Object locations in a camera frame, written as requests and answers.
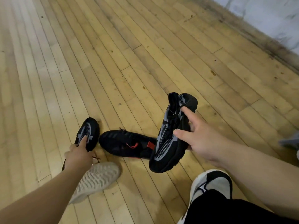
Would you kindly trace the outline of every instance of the forearm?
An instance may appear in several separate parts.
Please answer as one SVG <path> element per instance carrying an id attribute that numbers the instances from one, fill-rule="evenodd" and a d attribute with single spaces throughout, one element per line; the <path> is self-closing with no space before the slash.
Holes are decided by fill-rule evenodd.
<path id="1" fill-rule="evenodd" d="M 58 223 L 83 175 L 82 171 L 64 170 L 1 210 L 1 223 Z"/>
<path id="2" fill-rule="evenodd" d="M 237 143 L 223 151 L 223 168 L 274 212 L 299 219 L 298 167 Z"/>

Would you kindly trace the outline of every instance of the baseboard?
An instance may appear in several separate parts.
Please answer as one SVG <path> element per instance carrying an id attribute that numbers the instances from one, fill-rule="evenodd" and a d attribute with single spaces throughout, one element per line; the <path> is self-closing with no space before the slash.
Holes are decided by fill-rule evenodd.
<path id="1" fill-rule="evenodd" d="M 271 37 L 265 35 L 253 26 L 235 16 L 213 0 L 192 0 L 205 10 L 212 12 L 220 21 L 238 31 L 244 37 L 267 52 L 272 58 L 282 62 L 299 74 L 299 56 L 289 51 Z"/>

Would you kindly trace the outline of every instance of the hand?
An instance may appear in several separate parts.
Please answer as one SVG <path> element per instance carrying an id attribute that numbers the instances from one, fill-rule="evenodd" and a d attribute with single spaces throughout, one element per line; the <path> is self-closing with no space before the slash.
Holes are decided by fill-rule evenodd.
<path id="1" fill-rule="evenodd" d="M 191 149 L 201 157 L 219 167 L 219 156 L 225 155 L 226 149 L 230 148 L 234 142 L 222 136 L 187 107 L 182 107 L 181 111 L 191 122 L 191 132 L 174 130 L 173 134 L 187 142 Z"/>
<path id="2" fill-rule="evenodd" d="M 70 151 L 65 153 L 65 170 L 82 171 L 85 174 L 90 169 L 93 152 L 87 152 L 86 140 L 87 136 L 84 136 L 78 147 L 72 144 Z"/>

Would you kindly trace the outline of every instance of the white sneaker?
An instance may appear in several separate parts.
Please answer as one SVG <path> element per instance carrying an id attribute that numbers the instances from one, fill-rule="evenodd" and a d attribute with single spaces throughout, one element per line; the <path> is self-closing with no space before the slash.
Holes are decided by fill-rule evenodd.
<path id="1" fill-rule="evenodd" d="M 120 175 L 119 167 L 113 162 L 97 163 L 84 174 L 69 204 L 80 203 L 90 194 L 103 191 Z"/>
<path id="2" fill-rule="evenodd" d="M 210 189 L 217 190 L 222 193 L 227 199 L 232 199 L 233 193 L 233 184 L 231 182 L 230 176 L 224 171 L 218 169 L 211 169 L 206 172 L 201 173 L 193 181 L 190 191 L 190 204 L 199 196 L 203 195 Z M 185 215 L 181 217 L 178 221 L 178 224 L 184 224 L 185 218 L 187 216 L 186 211 Z"/>

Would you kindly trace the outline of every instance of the right arm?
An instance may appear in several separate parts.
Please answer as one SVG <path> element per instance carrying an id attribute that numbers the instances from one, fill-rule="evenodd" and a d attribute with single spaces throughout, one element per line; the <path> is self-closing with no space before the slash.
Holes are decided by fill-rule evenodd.
<path id="1" fill-rule="evenodd" d="M 299 168 L 248 146 L 235 143 L 186 107 L 191 131 L 173 133 L 213 165 L 224 168 L 275 213 L 299 220 Z"/>

